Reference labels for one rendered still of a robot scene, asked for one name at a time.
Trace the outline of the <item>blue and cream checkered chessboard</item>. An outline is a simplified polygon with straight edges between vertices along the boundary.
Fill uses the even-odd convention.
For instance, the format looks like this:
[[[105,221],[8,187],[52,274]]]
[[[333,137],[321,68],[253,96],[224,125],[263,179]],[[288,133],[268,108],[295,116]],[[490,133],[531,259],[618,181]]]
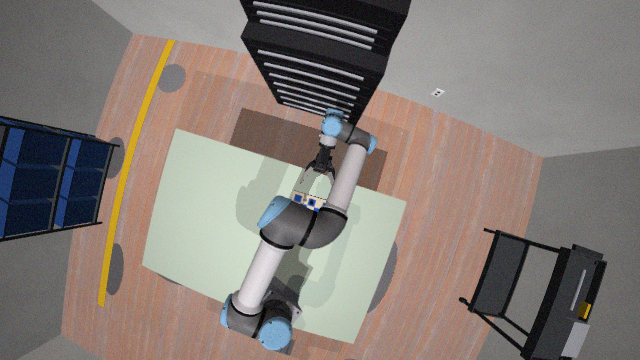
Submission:
[[[304,198],[307,199],[307,202],[305,202],[305,203],[303,202]],[[316,212],[319,212],[320,207],[324,206],[325,203],[326,203],[326,200],[324,200],[324,199],[313,197],[313,196],[310,196],[310,195],[307,195],[307,194],[303,194],[303,193],[300,193],[300,192],[297,192],[297,191],[293,191],[293,195],[292,195],[291,199],[293,201],[295,201],[295,202],[307,207],[307,208],[310,208],[310,209],[316,211]],[[311,201],[313,202],[313,205],[310,205]]]

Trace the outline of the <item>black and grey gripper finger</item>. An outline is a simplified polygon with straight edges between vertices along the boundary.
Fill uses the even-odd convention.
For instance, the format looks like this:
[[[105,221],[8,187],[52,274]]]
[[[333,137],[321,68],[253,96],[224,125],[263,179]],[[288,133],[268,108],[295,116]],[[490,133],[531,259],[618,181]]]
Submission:
[[[327,177],[330,179],[330,184],[333,185],[335,180],[335,170],[332,164],[330,165],[330,169],[328,170]]]
[[[305,169],[305,172],[300,180],[300,183],[304,181],[304,179],[308,176],[308,174],[312,173],[314,171],[314,162],[315,160],[313,160],[312,162],[310,162],[308,164],[308,166]]]

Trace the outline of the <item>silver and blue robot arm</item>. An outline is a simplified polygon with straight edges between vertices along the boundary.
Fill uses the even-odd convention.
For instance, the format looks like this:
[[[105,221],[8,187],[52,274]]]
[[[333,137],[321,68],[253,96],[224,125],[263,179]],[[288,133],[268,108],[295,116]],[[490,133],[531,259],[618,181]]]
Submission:
[[[228,295],[221,311],[223,326],[259,340],[269,350],[285,347],[292,337],[288,305],[281,300],[262,301],[285,252],[295,244],[319,249],[341,234],[366,155],[377,144],[377,138],[369,132],[342,120],[343,114],[328,108],[321,123],[321,144],[333,147],[337,139],[348,144],[325,205],[317,213],[281,195],[271,201],[257,224],[261,242],[240,291]]]

